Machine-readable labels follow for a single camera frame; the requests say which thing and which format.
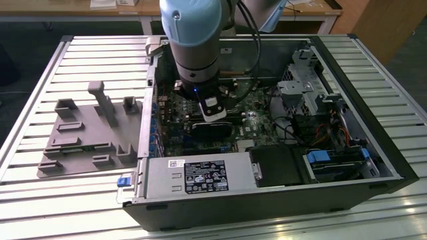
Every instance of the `blue tab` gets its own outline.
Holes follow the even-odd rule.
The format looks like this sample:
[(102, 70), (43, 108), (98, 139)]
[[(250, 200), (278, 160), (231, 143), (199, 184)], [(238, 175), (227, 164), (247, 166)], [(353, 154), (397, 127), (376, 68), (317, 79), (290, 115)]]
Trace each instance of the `blue tab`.
[(332, 161), (329, 152), (325, 150), (321, 151), (311, 151), (307, 154), (307, 159), (309, 162), (313, 164), (314, 162), (326, 162), (326, 161)]
[(131, 187), (131, 177), (121, 177), (118, 179), (118, 187), (123, 188), (123, 187)]
[(366, 148), (362, 148), (362, 155), (364, 155), (366, 160), (370, 159), (370, 157), (372, 157), (370, 156), (370, 152), (369, 152), (369, 150)]
[(259, 31), (266, 32), (266, 33), (271, 33), (278, 25), (278, 22), (281, 20), (281, 17), (283, 15), (283, 8), (286, 7), (287, 4), (287, 0), (281, 0), (278, 6), (275, 7), (267, 21), (265, 22), (265, 24), (262, 25), (262, 27), (259, 28)]

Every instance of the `sticker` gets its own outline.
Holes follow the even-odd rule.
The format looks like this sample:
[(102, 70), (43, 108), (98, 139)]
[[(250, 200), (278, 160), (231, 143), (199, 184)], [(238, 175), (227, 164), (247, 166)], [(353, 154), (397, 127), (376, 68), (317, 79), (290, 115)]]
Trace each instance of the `sticker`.
[(169, 168), (182, 168), (185, 167), (186, 160), (179, 159), (179, 160), (170, 160), (167, 163)]
[(183, 162), (183, 164), (186, 179), (185, 189), (187, 194), (229, 191), (227, 170), (223, 160), (194, 163)]

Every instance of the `metal bracket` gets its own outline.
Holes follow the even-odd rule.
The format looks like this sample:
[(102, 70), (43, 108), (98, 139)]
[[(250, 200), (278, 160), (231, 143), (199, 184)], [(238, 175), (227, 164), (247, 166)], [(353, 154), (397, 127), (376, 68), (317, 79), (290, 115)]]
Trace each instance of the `metal bracket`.
[(147, 37), (146, 42), (146, 53), (147, 56), (151, 57), (162, 52), (162, 37), (161, 36), (150, 36)]

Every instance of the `table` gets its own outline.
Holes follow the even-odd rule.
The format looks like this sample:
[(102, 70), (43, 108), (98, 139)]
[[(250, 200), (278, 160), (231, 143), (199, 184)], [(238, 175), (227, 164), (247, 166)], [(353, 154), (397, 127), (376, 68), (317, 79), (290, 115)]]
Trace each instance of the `table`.
[[(159, 0), (139, 0), (137, 6), (91, 11), (91, 0), (2, 0), (0, 22), (99, 22), (139, 21), (143, 33), (153, 35), (153, 21), (161, 20)], [(326, 0), (299, 4), (294, 13), (286, 9), (281, 21), (319, 21), (319, 34), (329, 34), (342, 10), (333, 9)]]
[[(117, 202), (118, 178), (133, 168), (37, 177), (59, 98), (74, 98), (78, 105), (95, 104), (86, 89), (90, 81), (103, 80), (114, 102), (127, 96), (145, 100), (147, 36), (65, 37), (0, 149), (2, 239), (314, 240), (333, 236), (380, 240), (427, 234), (426, 112), (358, 39), (348, 35), (324, 35), (321, 39), (421, 177), (417, 183), (348, 211), (179, 232), (145, 231)], [(324, 76), (337, 90), (329, 74)]]

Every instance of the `blue latch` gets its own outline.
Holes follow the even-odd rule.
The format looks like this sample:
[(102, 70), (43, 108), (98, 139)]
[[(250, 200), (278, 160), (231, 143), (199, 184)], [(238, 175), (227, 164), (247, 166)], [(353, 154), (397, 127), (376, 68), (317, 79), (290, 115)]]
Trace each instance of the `blue latch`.
[(309, 162), (310, 162), (311, 164), (315, 163), (315, 162), (332, 161), (329, 152), (325, 151), (325, 150), (311, 151), (311, 152), (307, 154), (307, 159), (309, 159)]
[(369, 150), (366, 149), (366, 148), (362, 148), (362, 155), (364, 155), (364, 157), (365, 157), (365, 160), (369, 160), (370, 159), (370, 152), (369, 152)]
[(131, 177), (121, 177), (118, 179), (118, 187), (123, 188), (123, 187), (131, 187)]

